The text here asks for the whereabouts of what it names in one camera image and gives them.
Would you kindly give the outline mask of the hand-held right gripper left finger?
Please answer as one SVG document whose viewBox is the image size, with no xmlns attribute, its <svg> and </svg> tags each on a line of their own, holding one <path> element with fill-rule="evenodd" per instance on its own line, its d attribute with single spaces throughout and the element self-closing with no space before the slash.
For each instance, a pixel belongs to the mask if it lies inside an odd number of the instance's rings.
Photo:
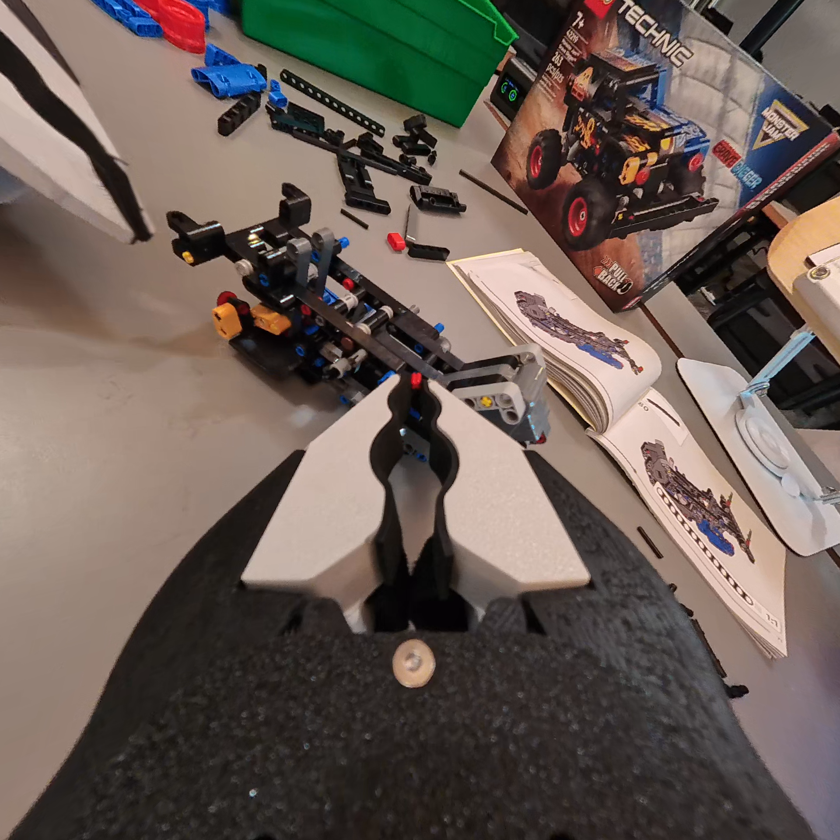
<svg viewBox="0 0 840 840">
<path fill-rule="evenodd" d="M 364 601 L 382 582 L 373 540 L 385 489 L 371 446 L 399 382 L 386 380 L 310 442 L 241 574 L 245 587 L 329 598 L 353 632 L 372 629 Z"/>
</svg>

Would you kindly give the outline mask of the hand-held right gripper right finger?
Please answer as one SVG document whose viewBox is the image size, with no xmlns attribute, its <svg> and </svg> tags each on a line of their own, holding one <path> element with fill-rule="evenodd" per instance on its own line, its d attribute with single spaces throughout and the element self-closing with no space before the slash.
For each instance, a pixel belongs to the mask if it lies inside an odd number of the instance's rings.
<svg viewBox="0 0 840 840">
<path fill-rule="evenodd" d="M 452 587 L 480 612 L 500 597 L 576 589 L 592 577 L 524 449 L 434 381 L 437 429 L 458 459 L 443 510 Z"/>
</svg>

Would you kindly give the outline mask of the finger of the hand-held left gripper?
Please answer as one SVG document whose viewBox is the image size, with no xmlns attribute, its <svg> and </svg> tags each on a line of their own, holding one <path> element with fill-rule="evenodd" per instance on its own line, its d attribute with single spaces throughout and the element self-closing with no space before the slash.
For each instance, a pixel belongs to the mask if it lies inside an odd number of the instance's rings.
<svg viewBox="0 0 840 840">
<path fill-rule="evenodd" d="M 2 79 L 30 111 L 92 160 L 121 158 L 79 80 L 24 2 L 1 2 Z"/>
<path fill-rule="evenodd" d="M 88 158 L 30 111 L 2 79 L 2 71 L 1 89 L 3 169 L 69 213 L 124 243 L 152 238 L 154 227 L 122 158 Z"/>
</svg>

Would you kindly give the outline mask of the lego chassis model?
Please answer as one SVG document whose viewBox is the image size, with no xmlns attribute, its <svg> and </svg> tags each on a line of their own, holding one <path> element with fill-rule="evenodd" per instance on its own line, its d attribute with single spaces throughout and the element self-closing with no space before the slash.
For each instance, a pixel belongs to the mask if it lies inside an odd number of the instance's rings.
<svg viewBox="0 0 840 840">
<path fill-rule="evenodd" d="M 391 375 L 421 375 L 520 445 L 544 443 L 548 376 L 539 346 L 461 360 L 442 324 L 425 321 L 343 259 L 347 238 L 327 227 L 305 232 L 308 194 L 288 182 L 281 191 L 276 216 L 233 232 L 180 211 L 166 215 L 175 256 L 191 267 L 228 260 L 253 298 L 218 295 L 213 324 L 222 339 L 265 374 L 328 383 L 348 405 Z"/>
</svg>

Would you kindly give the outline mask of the blue lego beams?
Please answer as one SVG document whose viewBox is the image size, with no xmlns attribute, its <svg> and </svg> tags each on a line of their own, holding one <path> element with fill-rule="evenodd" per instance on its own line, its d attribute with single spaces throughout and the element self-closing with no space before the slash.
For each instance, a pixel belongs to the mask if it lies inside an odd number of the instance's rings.
<svg viewBox="0 0 840 840">
<path fill-rule="evenodd" d="M 161 29 L 160 12 L 169 2 L 132 2 L 132 1 L 92 1 L 103 13 L 118 21 L 136 35 L 151 37 L 152 29 Z M 205 30 L 210 29 L 210 12 L 225 16 L 237 16 L 240 2 L 234 1 L 184 1 L 184 4 L 196 8 L 205 19 Z"/>
</svg>

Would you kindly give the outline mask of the black five-hole lego beam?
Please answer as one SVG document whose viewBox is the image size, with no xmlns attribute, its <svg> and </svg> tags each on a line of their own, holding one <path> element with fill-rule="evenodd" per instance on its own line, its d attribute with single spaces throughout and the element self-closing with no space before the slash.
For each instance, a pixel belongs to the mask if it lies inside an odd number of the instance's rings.
<svg viewBox="0 0 840 840">
<path fill-rule="evenodd" d="M 252 91 L 237 99 L 217 119 L 217 133 L 228 137 L 253 117 L 261 106 L 261 92 Z"/>
</svg>

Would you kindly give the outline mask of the dark teal lego piece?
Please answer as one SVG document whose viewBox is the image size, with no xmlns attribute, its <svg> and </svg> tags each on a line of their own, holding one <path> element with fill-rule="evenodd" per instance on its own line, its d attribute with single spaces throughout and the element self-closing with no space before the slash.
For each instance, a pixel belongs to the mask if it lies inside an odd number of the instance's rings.
<svg viewBox="0 0 840 840">
<path fill-rule="evenodd" d="M 319 138 L 326 128 L 324 117 L 289 101 L 280 108 L 270 101 L 266 104 L 270 126 L 284 133 L 299 131 Z"/>
</svg>

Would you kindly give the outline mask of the long black lego beam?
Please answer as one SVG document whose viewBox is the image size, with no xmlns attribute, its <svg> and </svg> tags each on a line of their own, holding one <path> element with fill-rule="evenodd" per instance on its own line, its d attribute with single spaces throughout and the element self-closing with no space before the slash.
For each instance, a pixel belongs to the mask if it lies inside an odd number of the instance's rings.
<svg viewBox="0 0 840 840">
<path fill-rule="evenodd" d="M 319 87 L 312 85 L 296 73 L 288 69 L 283 69 L 280 72 L 280 80 L 295 89 L 295 91 L 299 91 L 305 97 L 359 125 L 364 131 L 370 132 L 379 138 L 385 137 L 385 126 L 383 124 L 364 114 L 356 107 L 351 106 Z"/>
</svg>

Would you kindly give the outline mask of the long black lego axle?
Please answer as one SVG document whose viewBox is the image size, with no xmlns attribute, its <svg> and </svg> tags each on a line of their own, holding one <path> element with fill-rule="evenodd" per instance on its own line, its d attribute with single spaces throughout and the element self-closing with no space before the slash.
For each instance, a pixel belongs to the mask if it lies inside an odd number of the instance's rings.
<svg viewBox="0 0 840 840">
<path fill-rule="evenodd" d="M 486 184 L 485 182 L 481 181 L 476 176 L 467 172 L 465 169 L 463 169 L 463 168 L 459 169 L 458 174 L 462 178 L 466 179 L 467 182 L 469 182 L 473 186 L 479 188 L 482 192 L 484 192 L 484 193 L 486 193 L 490 196 L 495 197 L 498 201 L 506 204 L 509 207 L 512 207 L 513 209 L 515 209 L 520 214 L 522 214 L 524 216 L 529 215 L 529 210 L 524 205 L 521 205 L 518 201 L 515 201 L 515 200 L 511 199 L 509 196 L 507 196 L 505 194 L 502 194 L 501 192 L 499 192 L 494 187 L 490 186 L 489 184 Z"/>
</svg>

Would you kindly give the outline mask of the pile of black lego parts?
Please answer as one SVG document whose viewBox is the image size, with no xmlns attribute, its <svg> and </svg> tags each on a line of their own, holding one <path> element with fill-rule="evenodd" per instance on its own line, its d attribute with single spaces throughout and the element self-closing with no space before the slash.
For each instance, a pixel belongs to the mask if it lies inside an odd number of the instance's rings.
<svg viewBox="0 0 840 840">
<path fill-rule="evenodd" d="M 402 177 L 417 186 L 431 184 L 432 176 L 422 166 L 405 164 L 387 157 L 373 149 L 371 138 L 367 139 L 368 142 L 363 144 L 361 152 L 357 154 L 345 147 L 342 132 L 331 129 L 317 132 L 303 128 L 301 123 L 285 120 L 285 114 L 281 114 L 281 119 L 272 119 L 271 127 L 335 156 L 344 189 L 343 200 L 347 207 L 385 216 L 391 213 L 390 204 L 375 194 L 370 169 Z"/>
</svg>

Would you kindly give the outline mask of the dark lego connector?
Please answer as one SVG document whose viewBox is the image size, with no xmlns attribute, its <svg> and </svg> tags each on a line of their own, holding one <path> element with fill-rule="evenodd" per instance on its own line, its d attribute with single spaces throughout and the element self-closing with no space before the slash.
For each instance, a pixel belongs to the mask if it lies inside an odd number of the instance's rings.
<svg viewBox="0 0 840 840">
<path fill-rule="evenodd" d="M 414 206 L 422 212 L 459 216 L 467 210 L 459 196 L 445 188 L 414 184 L 409 195 Z"/>
</svg>

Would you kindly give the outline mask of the lego set box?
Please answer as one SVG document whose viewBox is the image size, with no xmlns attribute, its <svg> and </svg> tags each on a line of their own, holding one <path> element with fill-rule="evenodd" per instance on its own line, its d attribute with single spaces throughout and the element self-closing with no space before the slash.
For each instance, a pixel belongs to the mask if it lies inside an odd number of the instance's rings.
<svg viewBox="0 0 840 840">
<path fill-rule="evenodd" d="M 838 149 L 682 2 L 574 2 L 491 163 L 613 312 L 635 309 Z"/>
</svg>

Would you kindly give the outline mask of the open instruction booklet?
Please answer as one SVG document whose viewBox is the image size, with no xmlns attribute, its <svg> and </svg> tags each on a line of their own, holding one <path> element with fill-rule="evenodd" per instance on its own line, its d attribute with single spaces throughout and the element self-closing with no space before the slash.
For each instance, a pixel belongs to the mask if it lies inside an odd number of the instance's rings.
<svg viewBox="0 0 840 840">
<path fill-rule="evenodd" d="M 764 653 L 786 657 L 786 549 L 655 389 L 663 370 L 656 351 L 591 309 L 529 252 L 447 265 L 511 344 L 540 347 L 552 388 L 662 529 Z"/>
</svg>

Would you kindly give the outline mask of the green plastic bin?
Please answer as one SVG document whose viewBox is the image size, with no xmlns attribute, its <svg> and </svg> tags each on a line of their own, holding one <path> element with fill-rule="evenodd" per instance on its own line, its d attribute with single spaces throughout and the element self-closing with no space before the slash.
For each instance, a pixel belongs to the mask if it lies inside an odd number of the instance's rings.
<svg viewBox="0 0 840 840">
<path fill-rule="evenodd" d="M 457 128 L 518 34 L 488 1 L 243 1 L 246 36 Z"/>
</svg>

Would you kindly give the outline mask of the black device with green display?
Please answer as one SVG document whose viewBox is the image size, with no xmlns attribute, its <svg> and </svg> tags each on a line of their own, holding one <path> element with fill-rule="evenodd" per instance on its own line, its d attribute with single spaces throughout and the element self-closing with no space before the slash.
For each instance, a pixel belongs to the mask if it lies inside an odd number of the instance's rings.
<svg viewBox="0 0 840 840">
<path fill-rule="evenodd" d="M 515 54 L 498 70 L 489 103 L 508 124 L 516 118 L 536 78 L 537 71 Z"/>
</svg>

